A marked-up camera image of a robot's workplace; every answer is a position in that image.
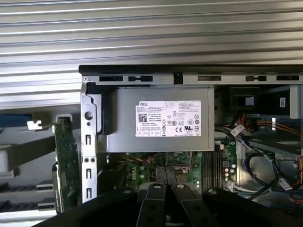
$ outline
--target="screw hole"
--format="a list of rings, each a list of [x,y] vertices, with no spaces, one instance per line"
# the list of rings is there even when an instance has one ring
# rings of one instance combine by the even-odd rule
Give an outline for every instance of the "screw hole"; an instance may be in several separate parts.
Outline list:
[[[154,221],[155,221],[155,219],[152,218],[152,217],[147,218],[147,222],[149,222],[149,223],[152,223],[152,222],[154,222]]]
[[[86,112],[84,114],[85,119],[88,120],[88,121],[90,121],[91,119],[93,119],[93,116],[94,116],[93,113],[90,112],[90,111],[88,111],[88,112]]]
[[[201,222],[206,224],[208,221],[206,218],[201,218]]]

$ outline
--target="white connector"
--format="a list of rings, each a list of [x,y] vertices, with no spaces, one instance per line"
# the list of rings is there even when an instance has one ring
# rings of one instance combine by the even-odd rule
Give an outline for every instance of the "white connector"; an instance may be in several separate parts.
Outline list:
[[[226,187],[227,187],[227,189],[228,189],[229,191],[231,191],[231,192],[236,192],[235,186],[237,186],[237,183],[234,182],[233,180],[228,180],[228,181],[226,182]]]

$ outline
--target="corrugated metal panel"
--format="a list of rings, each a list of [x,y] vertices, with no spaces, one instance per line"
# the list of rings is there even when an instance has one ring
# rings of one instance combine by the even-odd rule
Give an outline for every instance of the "corrugated metal panel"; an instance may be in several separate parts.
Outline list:
[[[80,64],[303,63],[303,1],[0,0],[0,108],[80,101]]]

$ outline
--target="sticker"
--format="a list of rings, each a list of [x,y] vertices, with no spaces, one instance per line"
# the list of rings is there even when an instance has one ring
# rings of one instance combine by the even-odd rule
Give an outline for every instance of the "sticker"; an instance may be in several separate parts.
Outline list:
[[[286,98],[280,98],[280,107],[285,108]]]
[[[233,135],[234,137],[236,137],[237,135],[239,135],[243,130],[245,130],[245,127],[241,124],[239,124],[236,128],[234,128],[231,131],[231,135]]]
[[[284,180],[284,178],[280,178],[280,179],[279,179],[279,185],[280,185],[285,191],[292,189],[292,187],[286,182],[286,180]]]
[[[201,136],[201,101],[145,101],[136,106],[136,137]]]

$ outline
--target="power supply label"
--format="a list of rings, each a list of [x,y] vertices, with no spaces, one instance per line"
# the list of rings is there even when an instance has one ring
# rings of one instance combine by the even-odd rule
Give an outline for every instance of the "power supply label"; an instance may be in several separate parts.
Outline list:
[[[142,101],[136,137],[201,136],[201,101]]]

